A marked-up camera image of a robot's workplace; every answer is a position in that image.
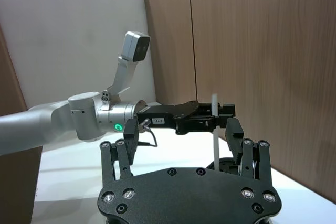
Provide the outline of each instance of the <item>black metal plate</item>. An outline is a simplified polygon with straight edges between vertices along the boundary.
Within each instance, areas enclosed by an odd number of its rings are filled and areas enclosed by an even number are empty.
[[[107,183],[100,192],[98,208],[110,223],[183,223],[183,224],[242,224],[255,223],[265,217],[276,215],[281,209],[281,200],[276,190],[260,180],[205,169],[200,176],[197,168],[175,168],[174,176],[167,169]],[[243,188],[250,188],[254,198],[242,195]],[[135,191],[131,199],[124,199],[127,188]],[[111,203],[102,201],[102,195],[112,191]],[[275,202],[267,202],[263,192],[271,191]],[[252,204],[262,205],[264,211],[257,214]],[[116,212],[119,204],[126,204],[127,211]]]

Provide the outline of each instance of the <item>label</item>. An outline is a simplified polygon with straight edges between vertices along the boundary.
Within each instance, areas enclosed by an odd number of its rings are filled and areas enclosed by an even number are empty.
[[[138,113],[143,113],[145,112],[146,110],[149,110],[151,107],[148,106],[148,107],[144,107],[142,110],[138,111]]]
[[[164,124],[164,118],[152,118],[153,124]]]

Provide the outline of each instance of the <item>white wall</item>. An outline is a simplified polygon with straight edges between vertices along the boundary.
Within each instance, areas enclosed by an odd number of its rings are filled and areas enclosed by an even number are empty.
[[[125,33],[147,33],[144,0],[0,0],[0,24],[29,108],[107,88]],[[149,53],[122,99],[155,101]]]

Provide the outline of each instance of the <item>black screw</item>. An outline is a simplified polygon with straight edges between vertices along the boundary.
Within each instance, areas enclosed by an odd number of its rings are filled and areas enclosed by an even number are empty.
[[[177,173],[176,169],[174,169],[174,168],[169,168],[168,169],[168,174],[170,176],[174,176],[174,175],[176,175],[176,173]]]
[[[123,214],[126,211],[127,211],[127,205],[126,204],[123,203],[123,204],[119,204],[117,206],[117,213]]]
[[[264,211],[264,209],[262,208],[261,204],[258,204],[258,203],[253,203],[252,204],[252,209],[257,214],[261,214]]]
[[[196,173],[199,174],[200,176],[203,176],[203,175],[205,175],[205,169],[203,169],[203,168],[198,168],[198,169],[196,170]]]

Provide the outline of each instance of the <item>green led light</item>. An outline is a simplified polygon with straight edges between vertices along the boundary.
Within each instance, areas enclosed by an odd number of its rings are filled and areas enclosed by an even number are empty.
[[[122,126],[121,126],[121,124],[119,124],[119,123],[117,123],[116,125],[114,125],[114,128],[115,128],[117,131],[122,130]]]

